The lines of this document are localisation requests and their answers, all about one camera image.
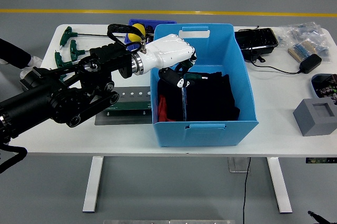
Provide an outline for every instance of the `robotic arm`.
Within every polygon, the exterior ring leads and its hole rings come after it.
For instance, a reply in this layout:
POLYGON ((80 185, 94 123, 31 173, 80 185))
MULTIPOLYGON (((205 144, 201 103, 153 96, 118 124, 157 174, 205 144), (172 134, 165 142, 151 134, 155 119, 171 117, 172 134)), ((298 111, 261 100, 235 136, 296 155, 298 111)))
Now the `robotic arm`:
POLYGON ((0 173, 27 155, 25 148, 8 145, 11 138, 47 119, 72 128, 116 103, 119 94, 113 91, 113 71, 119 70, 123 78, 128 78, 156 67, 164 81, 177 87, 189 85, 183 74, 194 64, 195 50, 177 35, 170 34, 145 48, 145 38, 135 27, 112 24, 107 34, 115 43, 90 49, 90 55, 77 64, 55 70, 34 67, 21 80, 24 92, 0 102, 0 149, 18 153, 0 165, 0 173), (140 48, 127 50, 130 44, 123 44, 113 33, 139 35, 142 38, 140 48), (180 64, 176 71, 169 68, 177 63, 180 64), (60 80, 62 75, 70 73, 73 76, 69 79, 60 80), (78 81, 80 89, 71 87, 78 81))

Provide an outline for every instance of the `folded black cloth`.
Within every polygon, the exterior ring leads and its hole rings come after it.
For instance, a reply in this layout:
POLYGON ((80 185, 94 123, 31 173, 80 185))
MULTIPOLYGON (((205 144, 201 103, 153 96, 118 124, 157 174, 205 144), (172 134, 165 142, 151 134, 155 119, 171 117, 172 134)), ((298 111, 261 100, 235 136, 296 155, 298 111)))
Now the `folded black cloth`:
MULTIPOLYGON (((216 73, 191 73, 193 85, 186 88, 188 121, 236 121, 240 109, 235 107, 229 75, 216 73)), ((166 82, 158 81, 158 97, 166 98, 167 118, 183 121, 182 91, 166 82)))

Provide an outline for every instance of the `yellow floor line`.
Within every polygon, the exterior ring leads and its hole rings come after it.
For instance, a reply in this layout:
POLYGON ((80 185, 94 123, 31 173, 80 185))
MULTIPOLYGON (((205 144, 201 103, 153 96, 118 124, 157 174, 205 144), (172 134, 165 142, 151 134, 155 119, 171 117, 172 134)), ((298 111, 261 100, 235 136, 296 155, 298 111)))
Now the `yellow floor line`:
POLYGON ((234 15, 234 16, 286 16, 337 17, 337 13, 301 12, 236 12, 236 11, 165 11, 128 9, 0 9, 0 13, 89 13, 89 14, 159 14, 159 15, 234 15))

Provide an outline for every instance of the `power adapter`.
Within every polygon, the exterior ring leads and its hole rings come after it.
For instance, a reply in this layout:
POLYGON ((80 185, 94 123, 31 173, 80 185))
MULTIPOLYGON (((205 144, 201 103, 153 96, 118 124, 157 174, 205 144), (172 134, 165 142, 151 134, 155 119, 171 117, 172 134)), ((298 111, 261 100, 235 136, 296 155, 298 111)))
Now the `power adapter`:
POLYGON ((300 71, 304 74, 308 74, 317 68, 322 62, 322 58, 320 58, 316 54, 310 55, 303 62, 300 63, 300 71))

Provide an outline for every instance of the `black electronics box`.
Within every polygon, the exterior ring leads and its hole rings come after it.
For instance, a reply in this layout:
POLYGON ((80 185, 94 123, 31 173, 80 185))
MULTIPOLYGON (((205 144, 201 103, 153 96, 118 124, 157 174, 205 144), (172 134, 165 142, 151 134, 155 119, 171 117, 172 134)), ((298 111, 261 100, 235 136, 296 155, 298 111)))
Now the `black electronics box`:
POLYGON ((270 54, 279 44, 270 28, 243 29, 234 33, 246 61, 255 62, 262 54, 270 54))

